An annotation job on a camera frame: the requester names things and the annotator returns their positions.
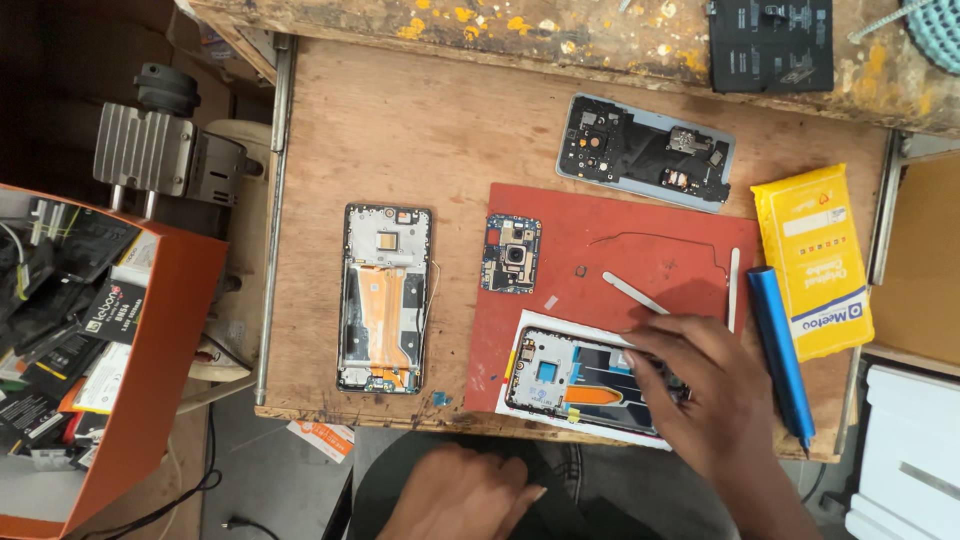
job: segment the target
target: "logic board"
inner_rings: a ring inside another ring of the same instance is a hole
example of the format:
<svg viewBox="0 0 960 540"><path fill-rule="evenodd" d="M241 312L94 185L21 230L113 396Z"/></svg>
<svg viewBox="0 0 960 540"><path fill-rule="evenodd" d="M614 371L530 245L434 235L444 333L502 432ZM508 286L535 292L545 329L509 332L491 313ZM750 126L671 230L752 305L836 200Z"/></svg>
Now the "logic board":
<svg viewBox="0 0 960 540"><path fill-rule="evenodd" d="M534 291L540 258L540 221L496 213L487 218L480 286L526 294Z"/></svg>
<svg viewBox="0 0 960 540"><path fill-rule="evenodd" d="M717 213L730 197L734 145L711 128L577 94L557 172Z"/></svg>
<svg viewBox="0 0 960 540"><path fill-rule="evenodd" d="M652 358L674 401L689 387ZM520 337L505 396L509 407L658 436L623 349L537 328Z"/></svg>
<svg viewBox="0 0 960 540"><path fill-rule="evenodd" d="M420 391L432 221L428 209L347 205L339 390Z"/></svg>

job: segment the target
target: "red repair mat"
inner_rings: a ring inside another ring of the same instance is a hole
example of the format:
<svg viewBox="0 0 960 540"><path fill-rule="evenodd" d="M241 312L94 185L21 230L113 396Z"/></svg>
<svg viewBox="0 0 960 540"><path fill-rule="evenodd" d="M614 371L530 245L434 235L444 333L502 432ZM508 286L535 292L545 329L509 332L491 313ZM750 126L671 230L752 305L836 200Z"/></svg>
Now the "red repair mat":
<svg viewBox="0 0 960 540"><path fill-rule="evenodd" d="M532 294L492 292L477 284L468 410L496 406L523 309L607 331L636 326L654 314L605 282L604 272L671 313L726 321L731 250L740 248L735 328L737 336L743 331L746 271L757 247L754 220L512 184L491 185L488 215L495 213L540 220L540 261Z"/></svg>

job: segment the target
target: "metal spudger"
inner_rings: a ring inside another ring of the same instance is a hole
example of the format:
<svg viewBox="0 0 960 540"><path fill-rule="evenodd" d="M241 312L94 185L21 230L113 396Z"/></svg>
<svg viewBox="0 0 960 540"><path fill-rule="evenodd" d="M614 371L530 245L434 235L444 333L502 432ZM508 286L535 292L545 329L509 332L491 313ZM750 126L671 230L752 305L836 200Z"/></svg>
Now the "metal spudger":
<svg viewBox="0 0 960 540"><path fill-rule="evenodd" d="M623 291L623 293L629 296L630 298L633 298L634 300L640 302L641 304L649 307L650 309L652 309L653 311L656 311L660 315L670 314L670 312L664 309L663 307L661 307L660 304L657 304L656 302L651 300L649 296L629 286L627 282L624 282L614 274L610 272L604 272L603 279L605 282Z"/></svg>

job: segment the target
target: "orange box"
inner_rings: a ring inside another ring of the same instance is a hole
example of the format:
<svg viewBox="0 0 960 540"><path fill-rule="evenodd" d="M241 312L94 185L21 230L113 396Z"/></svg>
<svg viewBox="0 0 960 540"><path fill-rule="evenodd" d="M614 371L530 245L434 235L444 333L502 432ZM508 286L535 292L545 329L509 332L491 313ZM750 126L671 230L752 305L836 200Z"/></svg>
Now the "orange box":
<svg viewBox="0 0 960 540"><path fill-rule="evenodd" d="M140 217L0 184L0 198L26 196L94 209L158 238L127 371L90 470L85 477L19 470L1 479L8 501L0 503L0 510L18 498L22 511L0 512L0 537L61 538L160 465L228 245ZM45 506L49 517L23 515L40 514Z"/></svg>

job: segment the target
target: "hand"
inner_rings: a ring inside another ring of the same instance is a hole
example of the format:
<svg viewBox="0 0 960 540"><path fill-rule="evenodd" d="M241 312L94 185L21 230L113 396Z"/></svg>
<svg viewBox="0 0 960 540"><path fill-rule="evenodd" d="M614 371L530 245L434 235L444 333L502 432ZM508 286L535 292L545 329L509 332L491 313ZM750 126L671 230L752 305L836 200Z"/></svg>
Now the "hand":
<svg viewBox="0 0 960 540"><path fill-rule="evenodd" d="M504 540L544 492L518 457L443 444L414 466L377 539Z"/></svg>
<svg viewBox="0 0 960 540"><path fill-rule="evenodd" d="M657 431L713 484L741 537L820 538L774 457L773 389L761 361L712 317L658 316L623 338L690 386L690 399L674 403L650 361L626 351Z"/></svg>
<svg viewBox="0 0 960 540"><path fill-rule="evenodd" d="M675 404L653 365L627 351L654 426L701 476L714 481L731 467L774 461L770 377L723 323L697 315L660 316L623 338L662 359L690 386L691 399Z"/></svg>

